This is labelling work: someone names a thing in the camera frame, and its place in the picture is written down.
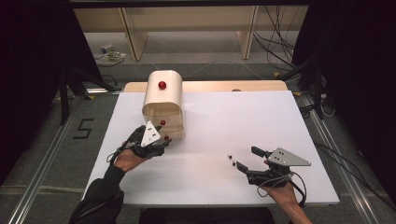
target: black sleeve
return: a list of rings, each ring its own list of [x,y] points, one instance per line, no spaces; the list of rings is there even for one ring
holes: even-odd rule
[[[123,205],[120,182],[125,176],[117,166],[109,166],[103,179],[92,181],[69,223],[116,223]]]

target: white tabletop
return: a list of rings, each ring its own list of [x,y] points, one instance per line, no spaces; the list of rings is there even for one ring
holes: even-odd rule
[[[145,124],[145,93],[120,94],[89,184],[102,178],[106,158]],[[277,147],[312,163],[291,167],[304,179],[306,204],[337,204],[339,199],[306,129],[290,91],[184,92],[186,137],[173,141],[161,157],[126,174],[120,183],[124,203],[140,207],[263,206],[257,187],[233,166],[240,161],[252,170],[267,170],[252,146]],[[297,176],[293,181],[303,188]]]

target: gray carpet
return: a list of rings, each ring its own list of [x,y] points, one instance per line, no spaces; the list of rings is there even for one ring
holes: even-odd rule
[[[160,69],[178,71],[183,77],[192,74],[207,64],[156,64]],[[268,64],[249,64],[249,69],[264,79],[274,79],[276,71]],[[102,74],[111,75],[118,85],[123,87],[131,81],[147,81],[149,74],[156,70],[151,64],[117,65],[100,68]],[[235,63],[216,63],[203,69],[192,77],[184,80],[256,80],[246,67]],[[113,83],[110,77],[104,77],[108,84]],[[290,90],[297,90],[296,82],[288,83]],[[87,88],[97,88],[86,83]],[[118,95],[96,95],[93,100],[84,100],[66,134],[64,143],[58,152],[43,185],[25,219],[25,223],[67,223],[68,216],[77,205],[81,193],[86,187],[96,156],[111,119],[112,111]],[[298,105],[303,105],[300,98],[296,98]],[[59,128],[60,102],[54,100],[52,110],[43,123],[40,132],[31,148],[24,152],[17,165],[9,175],[0,191],[0,223],[7,223],[14,206],[18,202],[23,189],[30,183],[42,157],[50,146],[50,142]],[[88,138],[78,139],[86,132],[78,131],[83,119],[92,119],[84,122],[83,127],[91,128]],[[321,137],[311,118],[304,120],[312,139],[321,143]],[[381,195],[387,196],[376,180],[364,158],[356,154],[356,146],[347,131],[344,122],[337,116],[325,118],[332,136],[342,149],[343,155],[351,159],[365,174],[367,181]],[[336,165],[325,154],[319,151],[328,175],[340,195],[341,202],[335,206],[306,207],[305,211],[314,223],[362,223],[361,215],[347,188],[338,173]],[[364,189],[380,223],[396,223],[396,214],[380,202],[372,193]],[[276,206],[270,207],[276,217],[276,223],[288,223],[288,219]],[[137,223],[139,209],[125,206],[119,216],[119,223]]]

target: red ball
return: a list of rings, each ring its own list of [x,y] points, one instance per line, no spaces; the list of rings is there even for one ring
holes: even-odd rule
[[[161,81],[158,83],[158,87],[160,88],[160,90],[165,90],[166,89],[166,82]]]

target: red knob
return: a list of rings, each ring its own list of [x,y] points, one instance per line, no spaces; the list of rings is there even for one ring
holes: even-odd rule
[[[166,89],[166,82],[161,81],[158,83],[158,87],[160,88],[160,90],[165,90]]]

